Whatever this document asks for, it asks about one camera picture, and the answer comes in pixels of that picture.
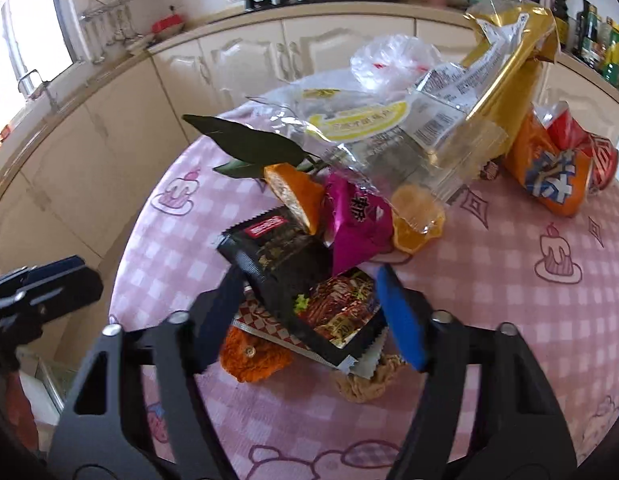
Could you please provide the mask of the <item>magenta snack wrapper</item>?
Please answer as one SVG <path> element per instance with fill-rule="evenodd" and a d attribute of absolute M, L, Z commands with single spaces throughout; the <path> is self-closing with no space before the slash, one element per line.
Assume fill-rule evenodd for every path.
<path fill-rule="evenodd" d="M 391 206 L 332 172 L 326 180 L 325 240 L 332 252 L 332 274 L 393 250 Z"/>

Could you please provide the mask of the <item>green yellow bottle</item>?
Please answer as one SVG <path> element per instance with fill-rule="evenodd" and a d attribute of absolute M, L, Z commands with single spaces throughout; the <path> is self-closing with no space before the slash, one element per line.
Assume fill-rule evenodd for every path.
<path fill-rule="evenodd" d="M 609 33 L 609 44 L 605 49 L 601 73 L 609 84 L 619 89 L 619 24 L 616 22 L 612 23 Z"/>

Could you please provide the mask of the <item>crushed red cola can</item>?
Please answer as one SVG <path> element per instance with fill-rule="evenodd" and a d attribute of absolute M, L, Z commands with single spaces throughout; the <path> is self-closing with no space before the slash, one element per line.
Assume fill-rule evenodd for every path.
<path fill-rule="evenodd" d="M 591 167 L 590 191 L 602 192 L 615 178 L 619 166 L 619 150 L 604 136 L 590 133 Z"/>

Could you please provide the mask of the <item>black snack wrapper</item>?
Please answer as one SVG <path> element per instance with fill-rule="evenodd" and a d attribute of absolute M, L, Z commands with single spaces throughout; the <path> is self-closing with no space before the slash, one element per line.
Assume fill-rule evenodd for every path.
<path fill-rule="evenodd" d="M 283 206 L 224 231 L 217 251 L 239 266 L 258 300 L 279 320 L 291 315 L 297 296 L 307 297 L 332 275 L 330 249 Z"/>

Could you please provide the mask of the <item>orange peel piece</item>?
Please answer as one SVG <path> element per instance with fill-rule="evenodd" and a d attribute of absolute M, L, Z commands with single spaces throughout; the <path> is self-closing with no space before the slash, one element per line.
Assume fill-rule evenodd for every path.
<path fill-rule="evenodd" d="M 274 195 L 306 232 L 316 235 L 321 226 L 325 187 L 287 162 L 266 166 L 264 177 Z"/>

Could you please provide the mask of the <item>dark soy sauce bottle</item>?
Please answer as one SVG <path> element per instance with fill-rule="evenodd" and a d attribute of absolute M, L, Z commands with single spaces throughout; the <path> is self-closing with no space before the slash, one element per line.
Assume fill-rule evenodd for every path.
<path fill-rule="evenodd" d="M 567 14 L 567 0 L 544 0 L 545 7 L 550 9 L 556 22 L 556 30 L 562 50 L 569 41 L 569 14 Z"/>

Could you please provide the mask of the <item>noodle packet wrapper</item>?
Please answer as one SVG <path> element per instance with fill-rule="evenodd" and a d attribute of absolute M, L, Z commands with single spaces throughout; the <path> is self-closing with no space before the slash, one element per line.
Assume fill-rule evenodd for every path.
<path fill-rule="evenodd" d="M 330 278 L 310 294 L 297 296 L 292 313 L 335 351 L 334 362 L 325 358 L 326 351 L 317 352 L 298 339 L 253 294 L 239 307 L 233 325 L 344 374 L 372 377 L 387 340 L 387 322 L 369 274 L 354 268 Z"/>

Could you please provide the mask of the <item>white plastic bag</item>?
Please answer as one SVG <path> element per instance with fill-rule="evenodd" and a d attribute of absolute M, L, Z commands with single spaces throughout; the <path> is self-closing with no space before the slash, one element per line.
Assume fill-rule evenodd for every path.
<path fill-rule="evenodd" d="M 444 62 L 439 50 L 415 36 L 389 35 L 373 39 L 351 57 L 351 71 L 373 92 L 402 91 Z"/>

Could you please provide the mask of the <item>cream kitchen cabinets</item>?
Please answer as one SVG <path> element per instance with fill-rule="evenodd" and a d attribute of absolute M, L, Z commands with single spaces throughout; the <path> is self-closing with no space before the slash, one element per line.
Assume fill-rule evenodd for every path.
<path fill-rule="evenodd" d="M 513 1 L 467 14 L 405 4 L 313 4 L 232 18 L 104 72 L 0 150 L 0 273 L 80 255 L 108 258 L 170 164 L 196 139 L 184 114 L 215 115 L 344 68 L 369 39 L 403 32 L 469 61 L 477 23 L 517 19 Z"/>

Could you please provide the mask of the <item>orange chip bag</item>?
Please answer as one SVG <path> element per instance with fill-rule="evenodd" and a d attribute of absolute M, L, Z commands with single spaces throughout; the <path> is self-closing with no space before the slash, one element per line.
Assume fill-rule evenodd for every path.
<path fill-rule="evenodd" d="M 589 191 L 591 136 L 575 120 L 567 102 L 533 106 L 503 165 L 541 205 L 557 216 L 572 217 Z"/>

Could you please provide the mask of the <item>metal utensil rack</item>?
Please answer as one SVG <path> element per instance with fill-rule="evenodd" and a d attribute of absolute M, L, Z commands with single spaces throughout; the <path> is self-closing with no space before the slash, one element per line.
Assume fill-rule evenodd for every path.
<path fill-rule="evenodd" d="M 132 0 L 89 0 L 87 9 L 78 16 L 89 61 L 103 64 L 108 50 L 128 46 L 140 37 L 134 26 L 130 4 Z"/>

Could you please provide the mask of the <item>clear plastic bread bag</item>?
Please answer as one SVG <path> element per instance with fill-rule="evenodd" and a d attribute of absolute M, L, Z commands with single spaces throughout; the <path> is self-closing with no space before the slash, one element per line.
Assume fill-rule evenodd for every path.
<path fill-rule="evenodd" d="M 280 89 L 251 96 L 254 119 L 300 142 L 347 179 L 386 200 L 405 184 L 428 190 L 444 208 L 496 157 L 503 132 L 468 119 L 486 67 L 445 63 L 413 88 L 364 92 Z"/>

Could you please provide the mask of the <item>gold foil snack bag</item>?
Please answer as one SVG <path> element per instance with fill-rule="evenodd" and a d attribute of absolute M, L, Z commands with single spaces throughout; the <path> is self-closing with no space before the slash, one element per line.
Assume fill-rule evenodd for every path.
<path fill-rule="evenodd" d="M 466 13 L 477 46 L 462 60 L 469 70 L 488 56 L 485 82 L 468 119 L 503 132 L 494 154 L 509 152 L 529 111 L 541 72 L 559 51 L 555 18 L 530 0 L 481 0 Z"/>

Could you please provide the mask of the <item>orange peel on table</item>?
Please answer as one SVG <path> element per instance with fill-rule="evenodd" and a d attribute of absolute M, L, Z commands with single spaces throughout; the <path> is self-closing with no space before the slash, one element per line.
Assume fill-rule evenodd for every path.
<path fill-rule="evenodd" d="M 279 344 L 231 326 L 219 353 L 221 367 L 237 382 L 262 382 L 293 363 L 293 353 Z"/>

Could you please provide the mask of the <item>green leaf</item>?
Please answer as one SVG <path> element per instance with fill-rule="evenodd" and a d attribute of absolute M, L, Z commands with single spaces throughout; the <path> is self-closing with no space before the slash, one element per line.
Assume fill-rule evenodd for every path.
<path fill-rule="evenodd" d="M 289 164 L 305 172 L 323 168 L 317 158 L 281 134 L 215 116 L 184 114 L 182 119 L 230 157 L 228 162 L 213 168 L 225 177 L 262 180 L 265 168 L 277 164 Z"/>

